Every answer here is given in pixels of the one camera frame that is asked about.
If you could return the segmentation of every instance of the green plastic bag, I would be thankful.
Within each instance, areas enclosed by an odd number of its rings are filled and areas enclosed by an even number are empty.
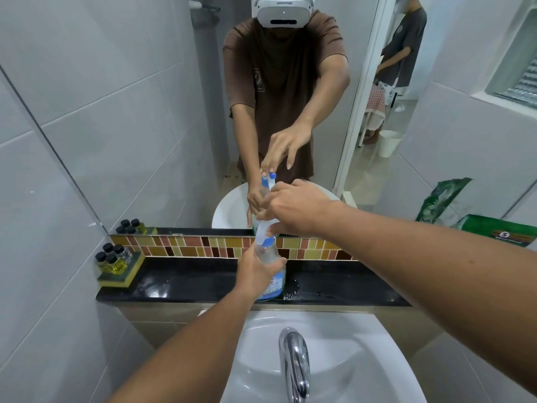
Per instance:
[[[440,181],[433,192],[425,198],[416,222],[435,223],[449,204],[471,181],[471,178],[457,178]]]
[[[520,247],[529,246],[537,238],[537,228],[534,226],[479,215],[466,215],[453,228]]]

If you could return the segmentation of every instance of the chrome faucet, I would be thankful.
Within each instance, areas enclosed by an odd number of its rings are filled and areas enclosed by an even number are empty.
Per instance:
[[[284,328],[280,333],[280,363],[289,403],[304,403],[310,388],[308,348],[294,328]]]

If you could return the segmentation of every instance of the countertop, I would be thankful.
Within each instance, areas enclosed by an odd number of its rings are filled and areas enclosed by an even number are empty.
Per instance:
[[[127,289],[102,287],[107,303],[215,303],[235,284],[237,259],[147,257]],[[289,260],[282,295],[262,304],[389,306],[410,304],[356,261]]]

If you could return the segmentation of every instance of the door frame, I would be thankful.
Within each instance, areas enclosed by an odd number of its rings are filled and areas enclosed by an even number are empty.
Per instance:
[[[347,179],[348,169],[351,166],[354,147],[360,134],[362,119],[366,111],[369,93],[376,75],[376,68],[379,65],[379,58],[386,42],[386,34],[392,22],[395,0],[379,0],[376,8],[373,27],[369,36],[367,53],[358,82],[358,89],[354,97],[351,119],[348,123],[347,135],[343,144],[343,151],[339,160],[336,180],[332,192],[340,198],[343,194],[343,187]]]

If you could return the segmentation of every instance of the hand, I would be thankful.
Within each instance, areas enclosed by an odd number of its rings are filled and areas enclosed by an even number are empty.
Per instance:
[[[279,223],[271,225],[270,235],[287,233],[303,237],[319,236],[319,219],[333,203],[320,189],[311,182],[296,179],[292,185],[278,182],[261,202],[262,210],[257,218],[271,220],[275,217]]]
[[[261,210],[261,207],[259,206],[261,200],[263,199],[261,189],[263,189],[263,186],[261,185],[261,176],[259,176],[257,182],[248,183],[248,194],[246,195],[246,199],[249,206],[248,210],[246,211],[246,219],[248,221],[249,228],[252,227],[252,214],[258,215],[259,211]]]
[[[267,176],[269,172],[276,172],[285,156],[287,156],[287,169],[290,169],[295,162],[298,149],[311,138],[312,124],[308,122],[295,122],[291,127],[274,133],[270,138],[265,159],[261,163],[262,175]]]
[[[266,291],[272,277],[281,271],[287,259],[280,257],[271,264],[262,264],[254,251],[255,244],[238,260],[234,291],[244,294],[252,303]]]

